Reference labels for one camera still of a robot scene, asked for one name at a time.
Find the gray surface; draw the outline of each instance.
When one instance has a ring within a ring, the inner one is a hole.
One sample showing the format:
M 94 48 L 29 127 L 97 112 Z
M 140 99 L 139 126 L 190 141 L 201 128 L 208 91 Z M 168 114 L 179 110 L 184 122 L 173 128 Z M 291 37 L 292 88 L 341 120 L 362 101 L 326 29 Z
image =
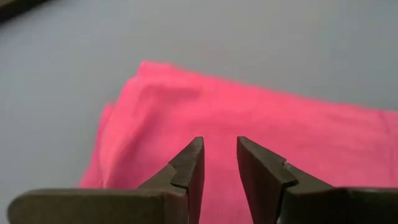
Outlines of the gray surface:
M 54 1 L 0 27 L 0 211 L 76 185 L 141 60 L 398 109 L 397 40 L 396 0 Z

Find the pink cloth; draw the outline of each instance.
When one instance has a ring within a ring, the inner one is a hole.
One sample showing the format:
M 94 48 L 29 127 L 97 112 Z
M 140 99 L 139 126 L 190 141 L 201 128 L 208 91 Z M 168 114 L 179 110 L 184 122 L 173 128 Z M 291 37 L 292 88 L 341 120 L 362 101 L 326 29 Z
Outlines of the pink cloth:
M 80 187 L 134 189 L 205 139 L 201 223 L 252 223 L 236 136 L 334 186 L 398 186 L 398 112 L 322 103 L 143 62 L 105 107 Z

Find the metal jaw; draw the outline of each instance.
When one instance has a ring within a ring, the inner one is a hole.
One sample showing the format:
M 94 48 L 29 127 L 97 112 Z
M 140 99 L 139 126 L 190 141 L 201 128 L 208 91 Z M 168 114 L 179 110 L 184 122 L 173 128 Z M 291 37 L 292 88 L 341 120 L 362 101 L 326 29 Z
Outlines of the metal jaw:
M 205 177 L 203 138 L 195 138 L 136 190 L 42 189 L 10 204 L 11 224 L 198 223 Z
M 398 190 L 334 188 L 238 137 L 238 166 L 254 224 L 398 223 Z

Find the gray table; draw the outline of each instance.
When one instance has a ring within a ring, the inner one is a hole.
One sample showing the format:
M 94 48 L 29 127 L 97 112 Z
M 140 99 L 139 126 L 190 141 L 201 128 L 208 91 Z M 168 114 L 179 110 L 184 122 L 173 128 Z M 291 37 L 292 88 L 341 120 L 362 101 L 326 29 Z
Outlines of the gray table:
M 397 40 L 396 0 L 51 2 L 0 27 L 0 211 L 78 183 L 141 60 L 398 109 Z

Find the red towel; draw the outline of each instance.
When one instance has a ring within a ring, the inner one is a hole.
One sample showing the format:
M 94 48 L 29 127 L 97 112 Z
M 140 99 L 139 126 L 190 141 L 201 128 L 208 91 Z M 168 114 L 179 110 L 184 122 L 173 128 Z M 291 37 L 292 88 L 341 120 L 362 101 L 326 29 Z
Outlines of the red towel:
M 398 186 L 398 112 L 323 103 L 143 62 L 99 122 L 81 187 L 134 189 L 205 139 L 201 223 L 251 223 L 236 136 L 334 186 Z

